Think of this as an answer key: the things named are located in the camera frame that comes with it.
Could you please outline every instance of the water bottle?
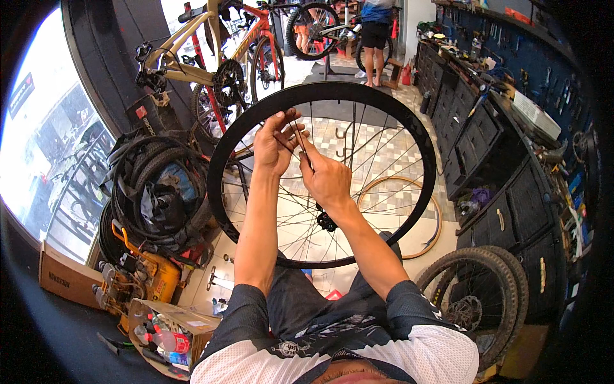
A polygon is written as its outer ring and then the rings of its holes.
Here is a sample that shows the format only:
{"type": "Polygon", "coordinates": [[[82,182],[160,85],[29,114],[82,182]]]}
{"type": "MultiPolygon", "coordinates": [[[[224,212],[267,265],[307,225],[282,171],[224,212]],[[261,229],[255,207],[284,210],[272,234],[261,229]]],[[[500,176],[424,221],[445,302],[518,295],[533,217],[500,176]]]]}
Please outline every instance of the water bottle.
{"type": "Polygon", "coordinates": [[[145,339],[145,335],[147,334],[147,329],[143,326],[143,324],[136,326],[134,329],[134,334],[139,338],[142,344],[148,345],[149,342],[145,339]]]}
{"type": "Polygon", "coordinates": [[[181,364],[182,366],[190,366],[192,359],[188,356],[187,353],[177,353],[177,352],[168,352],[163,350],[162,348],[158,348],[158,353],[160,356],[164,358],[167,362],[171,364],[181,364]]]}
{"type": "Polygon", "coordinates": [[[164,321],[162,321],[158,316],[154,315],[153,313],[148,314],[147,318],[152,321],[154,327],[158,326],[161,329],[170,331],[168,325],[164,321]]]}
{"type": "Polygon", "coordinates": [[[168,352],[186,353],[190,350],[190,341],[185,335],[176,334],[154,325],[156,334],[146,334],[147,341],[153,341],[158,347],[168,352]]]}

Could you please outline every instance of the wooden stool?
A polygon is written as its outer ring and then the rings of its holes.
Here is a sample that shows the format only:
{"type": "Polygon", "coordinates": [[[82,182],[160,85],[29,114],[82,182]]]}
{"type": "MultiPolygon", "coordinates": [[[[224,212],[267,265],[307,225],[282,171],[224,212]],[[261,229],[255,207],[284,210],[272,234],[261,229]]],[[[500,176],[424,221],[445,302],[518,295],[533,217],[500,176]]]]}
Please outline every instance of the wooden stool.
{"type": "Polygon", "coordinates": [[[382,85],[391,89],[397,89],[398,81],[401,78],[401,68],[403,68],[403,63],[390,58],[388,60],[388,64],[392,64],[392,75],[390,76],[390,81],[382,80],[382,85]]]}

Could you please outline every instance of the drawer handle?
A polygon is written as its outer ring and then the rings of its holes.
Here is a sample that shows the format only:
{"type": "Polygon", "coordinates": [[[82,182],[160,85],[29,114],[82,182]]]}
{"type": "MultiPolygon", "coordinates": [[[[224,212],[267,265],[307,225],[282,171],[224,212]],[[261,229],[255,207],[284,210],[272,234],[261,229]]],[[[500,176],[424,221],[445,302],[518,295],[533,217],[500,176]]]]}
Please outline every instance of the drawer handle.
{"type": "Polygon", "coordinates": [[[503,215],[501,210],[497,208],[497,216],[499,217],[499,226],[501,226],[501,232],[505,230],[505,222],[503,221],[503,215]]]}
{"type": "Polygon", "coordinates": [[[543,257],[539,259],[540,266],[540,289],[539,293],[543,293],[546,288],[546,262],[543,260],[543,257]]]}

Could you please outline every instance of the jersey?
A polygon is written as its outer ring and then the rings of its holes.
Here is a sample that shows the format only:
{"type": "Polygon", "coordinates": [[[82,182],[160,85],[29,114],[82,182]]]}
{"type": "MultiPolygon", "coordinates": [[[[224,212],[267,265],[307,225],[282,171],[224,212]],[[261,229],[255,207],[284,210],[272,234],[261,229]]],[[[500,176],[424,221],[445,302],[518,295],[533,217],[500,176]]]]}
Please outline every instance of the jersey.
{"type": "Polygon", "coordinates": [[[477,346],[464,329],[442,318],[413,282],[391,289],[386,318],[381,324],[368,313],[340,311],[280,340],[270,336],[262,291],[239,284],[191,381],[311,383],[339,359],[367,360],[388,377],[409,383],[473,381],[480,361],[477,346]]]}

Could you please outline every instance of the black shorts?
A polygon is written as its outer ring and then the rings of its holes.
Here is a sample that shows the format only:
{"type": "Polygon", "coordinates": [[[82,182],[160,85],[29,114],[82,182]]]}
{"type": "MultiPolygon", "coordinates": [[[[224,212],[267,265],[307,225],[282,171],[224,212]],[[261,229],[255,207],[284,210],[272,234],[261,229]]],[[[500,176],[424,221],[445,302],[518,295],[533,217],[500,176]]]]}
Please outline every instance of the black shorts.
{"type": "Polygon", "coordinates": [[[390,26],[387,23],[362,23],[362,46],[384,49],[390,26]]]}

